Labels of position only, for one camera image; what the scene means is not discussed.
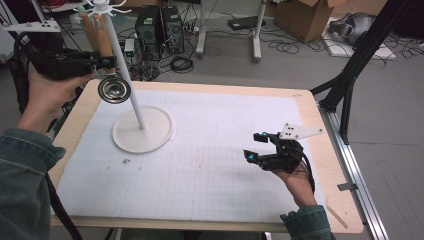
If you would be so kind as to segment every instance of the white pole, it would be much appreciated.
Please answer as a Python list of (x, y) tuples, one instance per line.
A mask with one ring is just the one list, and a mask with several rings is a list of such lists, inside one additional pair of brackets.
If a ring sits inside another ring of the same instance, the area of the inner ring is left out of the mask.
[(146, 124), (144, 123), (143, 118), (141, 117), (141, 112), (138, 106), (137, 97), (134, 92), (134, 87), (131, 82), (130, 74), (128, 73), (127, 64), (125, 64), (124, 56), (122, 55), (121, 48), (119, 46), (118, 38), (116, 37), (116, 32), (115, 32), (115, 28), (113, 27), (112, 19), (110, 18), (110, 15), (107, 13), (103, 14), (103, 17), (106, 21), (107, 30), (108, 30), (109, 38), (112, 44), (113, 53), (118, 60), (118, 67), (119, 67), (120, 73), (122, 75), (122, 78), (125, 81), (127, 81), (127, 83), (130, 85), (130, 88), (131, 88), (130, 99), (134, 108), (135, 116), (137, 117), (138, 123), (140, 124), (140, 129), (145, 129)]

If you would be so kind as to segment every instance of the black strap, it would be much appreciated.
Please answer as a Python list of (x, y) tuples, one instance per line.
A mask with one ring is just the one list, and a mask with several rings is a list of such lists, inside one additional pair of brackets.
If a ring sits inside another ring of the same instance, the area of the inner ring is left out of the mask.
[(46, 174), (45, 178), (47, 182), (47, 187), (49, 189), (50, 205), (52, 206), (53, 211), (56, 213), (57, 218), (59, 218), (66, 230), (68, 230), (72, 239), (82, 240), (83, 238), (81, 237), (81, 234), (79, 233), (78, 229), (72, 222), (72, 219), (69, 217), (68, 213), (63, 207), (49, 174)]

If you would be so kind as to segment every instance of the white stand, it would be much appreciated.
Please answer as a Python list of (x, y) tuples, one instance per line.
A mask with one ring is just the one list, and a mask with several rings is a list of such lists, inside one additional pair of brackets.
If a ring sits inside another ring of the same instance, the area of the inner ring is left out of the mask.
[(110, 16), (112, 11), (124, 12), (113, 7), (119, 7), (125, 4), (124, 0), (119, 5), (109, 6), (109, 0), (94, 0), (95, 7), (92, 13), (102, 14), (108, 29), (109, 38), (112, 44), (112, 50), (118, 60), (118, 67), (121, 70), (122, 78), (131, 87), (131, 103), (133, 110), (124, 113), (113, 126), (113, 140), (121, 149), (132, 153), (148, 153), (162, 147), (171, 137), (173, 131), (172, 120), (169, 115), (156, 107), (138, 106), (137, 97), (134, 94), (134, 87), (128, 73), (127, 65), (125, 64), (124, 56), (122, 55), (119, 46), (118, 38), (116, 37), (115, 28), (113, 27)]
[(172, 135), (171, 117), (156, 107), (142, 107), (144, 120), (149, 126), (140, 130), (133, 110), (122, 114), (113, 126), (113, 140), (116, 145), (132, 153), (152, 152), (168, 141)]
[[(258, 22), (256, 24), (256, 28), (253, 31), (253, 58), (255, 62), (259, 63), (261, 61), (261, 46), (259, 40), (259, 34), (261, 32), (262, 20), (265, 14), (267, 0), (261, 0), (261, 7), (258, 15)], [(200, 2), (200, 29), (199, 29), (199, 38), (197, 40), (196, 54), (199, 58), (202, 57), (203, 49), (205, 46), (206, 40), (206, 26), (205, 24), (205, 9), (204, 5)]]

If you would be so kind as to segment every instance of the computer tower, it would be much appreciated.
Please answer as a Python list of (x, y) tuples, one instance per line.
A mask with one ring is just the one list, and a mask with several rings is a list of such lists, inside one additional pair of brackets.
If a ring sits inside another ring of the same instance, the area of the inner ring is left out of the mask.
[(162, 7), (162, 17), (169, 53), (184, 52), (183, 22), (176, 6)]
[(160, 7), (156, 5), (141, 6), (135, 23), (135, 31), (141, 47), (142, 60), (159, 61), (161, 45), (164, 42)]

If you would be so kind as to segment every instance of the jacket sleeve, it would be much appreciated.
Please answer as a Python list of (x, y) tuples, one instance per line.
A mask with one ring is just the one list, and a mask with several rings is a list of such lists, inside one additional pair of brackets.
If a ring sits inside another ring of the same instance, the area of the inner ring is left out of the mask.
[(48, 239), (50, 200), (45, 174), (63, 157), (41, 134), (8, 129), (0, 137), (0, 236)]
[(321, 205), (301, 207), (297, 212), (280, 217), (293, 240), (335, 239), (325, 209)]

